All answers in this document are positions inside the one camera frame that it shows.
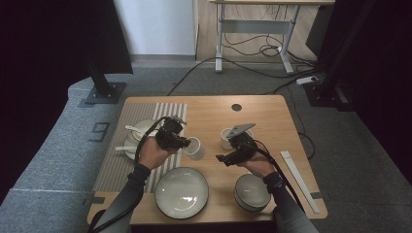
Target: white plate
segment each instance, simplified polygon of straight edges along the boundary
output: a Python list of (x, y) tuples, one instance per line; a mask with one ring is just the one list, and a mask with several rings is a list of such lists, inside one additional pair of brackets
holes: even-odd
[(209, 186), (203, 175), (188, 167), (175, 168), (157, 183), (154, 198), (167, 216), (186, 219), (199, 213), (209, 197)]

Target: black cable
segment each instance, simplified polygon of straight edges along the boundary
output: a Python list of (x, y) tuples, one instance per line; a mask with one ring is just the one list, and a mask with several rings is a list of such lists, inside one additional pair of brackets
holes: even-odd
[[(239, 53), (242, 54), (242, 55), (258, 55), (258, 54), (262, 53), (262, 54), (265, 55), (265, 56), (276, 56), (276, 55), (279, 54), (279, 51), (277, 50), (277, 48), (279, 48), (279, 47), (278, 47), (278, 46), (274, 46), (274, 45), (270, 45), (268, 39), (270, 38), (270, 39), (275, 40), (276, 42), (278, 42), (278, 43), (280, 44), (280, 46), (282, 46), (283, 43), (282, 43), (281, 41), (279, 41), (278, 39), (276, 39), (275, 37), (270, 36), (270, 34), (267, 34), (267, 35), (258, 35), (258, 36), (252, 37), (252, 38), (250, 38), (250, 39), (247, 39), (247, 40), (245, 40), (245, 41), (236, 42), (236, 43), (231, 43), (231, 42), (229, 42), (229, 41), (227, 40), (227, 38), (226, 38), (226, 34), (224, 34), (224, 39), (225, 39), (226, 42), (227, 42), (228, 44), (230, 44), (231, 46), (237, 46), (237, 45), (240, 45), (240, 44), (244, 44), (244, 43), (250, 42), (250, 41), (252, 41), (252, 40), (255, 40), (255, 39), (257, 39), (257, 38), (260, 38), (260, 37), (266, 37), (266, 44), (267, 44), (267, 45), (261, 46), (260, 49), (259, 49), (260, 52), (256, 52), (256, 53), (244, 53), (244, 52), (242, 52), (242, 51), (240, 51), (240, 50), (238, 50), (238, 49), (236, 49), (236, 48), (234, 48), (234, 47), (230, 47), (230, 46), (227, 46), (227, 45), (222, 45), (222, 46), (225, 47), (225, 48), (228, 48), (228, 49), (235, 50), (235, 51), (239, 52)], [(277, 53), (276, 53), (275, 55), (268, 55), (268, 54), (264, 53), (265, 50), (275, 50)], [(304, 58), (298, 57), (298, 56), (296, 56), (295, 54), (293, 54), (291, 51), (288, 51), (288, 55), (289, 55), (294, 61), (303, 62), (303, 63), (306, 63), (306, 64), (308, 64), (308, 65), (310, 65), (310, 66), (315, 66), (315, 63), (316, 63), (315, 60), (309, 60), (309, 59), (304, 59)]]
[(309, 136), (307, 136), (306, 134), (303, 134), (303, 133), (300, 133), (300, 132), (297, 132), (297, 134), (302, 136), (300, 139), (306, 138), (307, 140), (309, 140), (309, 142), (312, 146), (312, 153), (308, 156), (308, 159), (313, 158), (315, 156), (315, 153), (316, 153), (316, 148), (315, 148), (315, 144), (313, 143), (312, 139)]
[(236, 8), (236, 14), (240, 17), (240, 19), (242, 19), (242, 17), (239, 15), (239, 10), (237, 9), (237, 4), (235, 4), (234, 7)]
[(303, 134), (305, 134), (305, 133), (306, 133), (305, 125), (303, 124), (303, 121), (302, 121), (302, 118), (300, 117), (300, 114), (297, 112), (296, 103), (295, 103), (294, 100), (293, 100), (293, 92), (291, 92), (291, 90), (289, 89), (289, 86), (288, 86), (288, 85), (286, 86), (286, 89), (287, 89), (287, 91), (291, 94), (290, 98), (291, 98), (291, 101), (292, 101), (292, 104), (293, 104), (293, 110), (294, 110), (294, 112), (296, 113), (297, 118), (299, 118), (300, 124), (302, 125)]
[(289, 6), (289, 5), (286, 5), (284, 20), (286, 20), (286, 14), (288, 13), (288, 6)]
[(206, 60), (203, 60), (202, 62), (200, 62), (199, 64), (193, 66), (174, 86), (173, 88), (169, 91), (169, 93), (167, 93), (166, 96), (170, 96), (170, 94), (173, 92), (173, 90), (175, 90), (185, 79), (186, 77), (194, 70), (196, 69), (197, 66), (205, 63), (208, 60), (212, 60), (212, 59), (216, 59), (216, 57), (212, 57), (212, 58), (207, 58)]
[(264, 19), (264, 17), (266, 16), (266, 14), (268, 14), (268, 10), (270, 9), (271, 5), (266, 5), (266, 11), (263, 14), (263, 17), (260, 18), (260, 20)]

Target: wooden table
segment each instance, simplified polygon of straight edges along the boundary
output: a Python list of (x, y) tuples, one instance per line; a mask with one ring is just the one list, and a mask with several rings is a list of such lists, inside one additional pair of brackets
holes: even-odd
[[(233, 188), (237, 179), (246, 174), (245, 168), (226, 167), (215, 157), (216, 154), (228, 154), (220, 146), (221, 131), (237, 124), (256, 124), (251, 130), (254, 138), (262, 141), (272, 156), (279, 163), (288, 180), (296, 191), (299, 200), (310, 218), (325, 218), (327, 210), (322, 198), (315, 199), (320, 212), (315, 214), (306, 201), (297, 182), (294, 180), (280, 151), (288, 150), (292, 159), (311, 193), (320, 192), (294, 127), (285, 99), (280, 95), (247, 96), (169, 96), (169, 97), (130, 97), (126, 100), (136, 103), (185, 103), (188, 104), (185, 137), (197, 137), (206, 150), (200, 161), (190, 160), (183, 154), (182, 167), (191, 167), (202, 173), (209, 184), (209, 200), (205, 208), (196, 216), (176, 220), (165, 216), (155, 203), (153, 193), (145, 193), (142, 201), (134, 210), (130, 224), (196, 223), (196, 222), (236, 222), (270, 220), (275, 207), (272, 201), (259, 213), (249, 213), (238, 206), (233, 197)], [(238, 104), (241, 111), (232, 110)], [(96, 192), (95, 197), (103, 197), (102, 204), (92, 204), (87, 221), (94, 215), (107, 209), (117, 196), (116, 192)]]
[[(222, 34), (223, 33), (249, 33), (249, 34), (282, 34), (285, 35), (283, 45), (278, 48), (286, 71), (293, 73), (293, 68), (288, 57), (288, 46), (291, 41), (294, 25), (301, 5), (332, 5), (335, 0), (209, 0), (219, 5), (218, 34), (219, 40), (216, 51), (216, 72), (220, 73), (222, 68)], [(224, 18), (225, 4), (241, 5), (294, 5), (293, 17), (286, 20), (247, 20)]]

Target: bowl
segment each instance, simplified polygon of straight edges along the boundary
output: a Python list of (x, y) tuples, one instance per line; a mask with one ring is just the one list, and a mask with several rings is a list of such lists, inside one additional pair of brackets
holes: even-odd
[(237, 204), (249, 212), (262, 211), (271, 199), (263, 180), (252, 174), (240, 177), (233, 192)]
[[(144, 119), (142, 121), (139, 121), (137, 124), (134, 125), (135, 128), (139, 129), (140, 132), (142, 133), (146, 133), (146, 131), (148, 131), (152, 125), (154, 125), (155, 120), (154, 119)], [(136, 132), (136, 131), (131, 131), (132, 136), (134, 139), (136, 139), (137, 141), (142, 140), (143, 138), (143, 134)]]
[(198, 171), (189, 167), (174, 168), (157, 183), (154, 199), (167, 216), (186, 219), (198, 214), (209, 197), (209, 186)]
[[(139, 146), (139, 143), (140, 141), (136, 140), (136, 138), (133, 137), (133, 133), (128, 132), (126, 138), (124, 139), (123, 146), (124, 147), (137, 147)], [(127, 155), (127, 157), (134, 160), (136, 150), (124, 150), (124, 153)]]

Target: power strip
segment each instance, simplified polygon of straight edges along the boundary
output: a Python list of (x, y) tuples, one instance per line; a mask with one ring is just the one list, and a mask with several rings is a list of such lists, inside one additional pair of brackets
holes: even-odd
[(316, 76), (311, 76), (311, 77), (307, 77), (307, 78), (298, 79), (298, 80), (296, 80), (296, 83), (298, 85), (301, 85), (301, 84), (305, 84), (305, 83), (316, 82), (318, 80), (319, 79)]

